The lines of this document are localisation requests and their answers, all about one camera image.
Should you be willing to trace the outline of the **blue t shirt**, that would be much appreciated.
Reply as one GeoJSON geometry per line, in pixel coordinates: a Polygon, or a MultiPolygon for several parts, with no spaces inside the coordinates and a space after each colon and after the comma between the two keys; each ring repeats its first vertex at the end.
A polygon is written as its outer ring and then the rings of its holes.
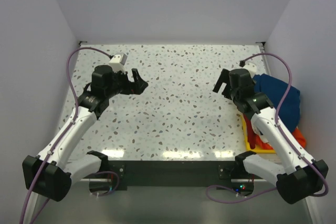
{"type": "MultiPolygon", "coordinates": [[[[288,84],[267,74],[255,75],[253,80],[256,83],[254,86],[255,92],[264,93],[277,108],[288,84]]],[[[291,133],[299,124],[300,91],[293,86],[291,86],[281,105],[279,117],[291,133]]]]}

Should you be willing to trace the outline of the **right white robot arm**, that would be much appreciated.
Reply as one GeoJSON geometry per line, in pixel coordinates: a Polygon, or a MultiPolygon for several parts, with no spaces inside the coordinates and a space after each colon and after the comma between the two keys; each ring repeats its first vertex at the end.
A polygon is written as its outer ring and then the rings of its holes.
{"type": "Polygon", "coordinates": [[[239,178],[256,175],[273,184],[284,201],[294,204],[308,196],[323,197],[329,192],[328,166],[315,160],[296,141],[282,123],[274,105],[262,92],[256,93],[247,69],[223,69],[214,86],[218,92],[225,84],[223,96],[233,101],[239,112],[249,118],[280,158],[280,164],[263,159],[253,151],[235,157],[233,173],[239,178]]]}

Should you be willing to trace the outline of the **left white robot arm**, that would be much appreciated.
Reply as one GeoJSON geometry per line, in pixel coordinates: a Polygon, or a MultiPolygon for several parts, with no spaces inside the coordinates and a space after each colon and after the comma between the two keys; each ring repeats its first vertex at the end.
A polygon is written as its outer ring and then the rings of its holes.
{"type": "Polygon", "coordinates": [[[108,174],[107,156],[89,151],[82,162],[68,164],[68,159],[83,135],[101,117],[109,100],[118,94],[141,95],[148,87],[136,68],[133,81],[124,71],[115,72],[109,65],[95,67],[91,82],[76,100],[75,108],[47,147],[37,156],[27,156],[23,163],[26,188],[54,201],[61,201],[71,186],[93,174],[103,178],[108,174]]]}

